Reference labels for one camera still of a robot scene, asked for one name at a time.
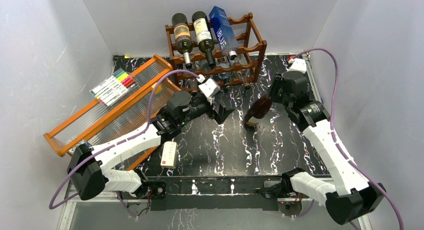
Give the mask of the dark red gold-capped bottle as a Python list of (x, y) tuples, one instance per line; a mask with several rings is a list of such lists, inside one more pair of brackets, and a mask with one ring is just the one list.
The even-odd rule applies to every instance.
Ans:
[(272, 100), (268, 95), (264, 95), (256, 100), (246, 112), (243, 123), (246, 127), (256, 126), (263, 119), (271, 108)]

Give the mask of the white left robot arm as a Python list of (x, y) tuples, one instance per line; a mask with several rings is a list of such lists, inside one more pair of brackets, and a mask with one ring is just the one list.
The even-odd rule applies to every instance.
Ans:
[(136, 198), (163, 199), (166, 184), (149, 181), (137, 169), (116, 170), (118, 163), (145, 150), (160, 146), (179, 135), (190, 121), (206, 114), (217, 124), (222, 124), (235, 110), (198, 93), (194, 97), (187, 91), (174, 92), (155, 117), (138, 129), (110, 142), (88, 147), (79, 145), (68, 165), (70, 181), (81, 200), (89, 200), (102, 192), (127, 192)]

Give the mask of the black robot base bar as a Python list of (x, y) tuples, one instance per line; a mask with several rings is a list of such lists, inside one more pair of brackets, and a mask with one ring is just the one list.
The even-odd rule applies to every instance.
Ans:
[(288, 193), (279, 176), (148, 177), (134, 193), (120, 196), (147, 203), (152, 211), (171, 209), (262, 209), (296, 215), (308, 196)]

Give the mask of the green bottle with white label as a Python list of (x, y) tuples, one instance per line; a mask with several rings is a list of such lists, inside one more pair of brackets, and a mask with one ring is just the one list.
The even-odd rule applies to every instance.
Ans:
[(207, 16), (205, 12), (197, 11), (192, 15), (191, 19), (195, 31), (198, 48), (202, 53), (205, 54), (208, 66), (210, 68), (214, 68), (216, 66), (213, 57), (215, 42), (212, 38)]

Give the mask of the blue square bottle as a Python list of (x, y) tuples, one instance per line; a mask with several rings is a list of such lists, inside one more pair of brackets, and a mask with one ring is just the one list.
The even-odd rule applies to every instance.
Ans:
[(224, 9), (214, 6), (209, 18), (221, 53), (234, 61), (237, 58), (239, 44)]

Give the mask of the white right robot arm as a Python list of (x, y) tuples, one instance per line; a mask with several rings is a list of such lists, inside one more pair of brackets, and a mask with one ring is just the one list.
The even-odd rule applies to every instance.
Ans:
[(289, 119), (310, 141), (329, 171), (333, 182), (311, 176), (301, 168), (282, 174), (280, 189), (288, 197), (305, 194), (324, 205), (331, 218), (343, 225), (373, 212), (381, 203), (384, 186), (372, 184), (350, 162), (352, 158), (331, 130), (331, 116), (324, 105), (310, 98), (309, 81), (304, 73), (276, 74), (268, 94), (284, 106)]

